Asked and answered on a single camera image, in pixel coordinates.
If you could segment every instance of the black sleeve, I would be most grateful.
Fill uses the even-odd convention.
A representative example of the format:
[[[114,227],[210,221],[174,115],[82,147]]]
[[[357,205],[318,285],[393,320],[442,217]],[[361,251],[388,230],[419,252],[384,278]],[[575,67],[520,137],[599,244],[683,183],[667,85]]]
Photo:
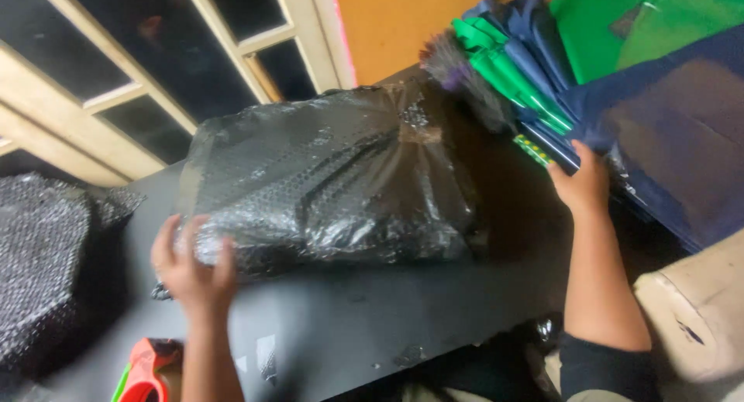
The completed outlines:
[[[563,400],[585,390],[606,390],[634,402],[661,402],[647,351],[613,349],[563,333],[560,360]]]

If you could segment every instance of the person's left hand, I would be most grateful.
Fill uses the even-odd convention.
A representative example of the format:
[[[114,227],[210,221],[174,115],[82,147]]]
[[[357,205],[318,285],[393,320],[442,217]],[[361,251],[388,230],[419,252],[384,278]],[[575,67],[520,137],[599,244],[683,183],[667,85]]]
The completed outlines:
[[[173,298],[181,303],[190,322],[227,321],[235,296],[235,263],[232,239],[222,240],[222,250],[213,267],[193,255],[194,237],[208,216],[195,216],[181,234],[182,246],[173,249],[173,237],[181,220],[169,217],[160,228],[150,252],[150,262]]]

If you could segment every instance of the orange wall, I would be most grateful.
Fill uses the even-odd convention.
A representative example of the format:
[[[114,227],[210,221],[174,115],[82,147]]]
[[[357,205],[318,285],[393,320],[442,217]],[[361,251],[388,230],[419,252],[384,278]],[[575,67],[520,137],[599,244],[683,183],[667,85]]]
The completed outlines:
[[[359,84],[418,62],[433,34],[480,0],[338,0]]]

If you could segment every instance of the red object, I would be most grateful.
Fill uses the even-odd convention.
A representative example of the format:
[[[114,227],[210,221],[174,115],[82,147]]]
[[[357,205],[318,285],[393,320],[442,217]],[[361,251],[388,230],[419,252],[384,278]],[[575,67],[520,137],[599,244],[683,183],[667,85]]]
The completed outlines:
[[[181,363],[183,345],[176,340],[143,338],[129,356],[132,369],[119,402],[145,402],[154,390],[160,402],[169,402],[170,389],[156,372],[164,366]]]

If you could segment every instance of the window pane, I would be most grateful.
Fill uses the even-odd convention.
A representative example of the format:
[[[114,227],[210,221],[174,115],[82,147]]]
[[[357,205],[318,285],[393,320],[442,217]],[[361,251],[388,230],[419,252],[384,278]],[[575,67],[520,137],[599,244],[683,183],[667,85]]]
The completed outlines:
[[[0,0],[0,40],[85,101],[130,79],[47,0]]]
[[[286,24],[277,0],[214,0],[240,41]]]
[[[256,104],[191,0],[78,0],[197,121]]]
[[[286,100],[315,97],[310,75],[294,40],[285,40],[258,52],[258,59]]]
[[[97,114],[166,164],[186,158],[191,135],[149,95]]]

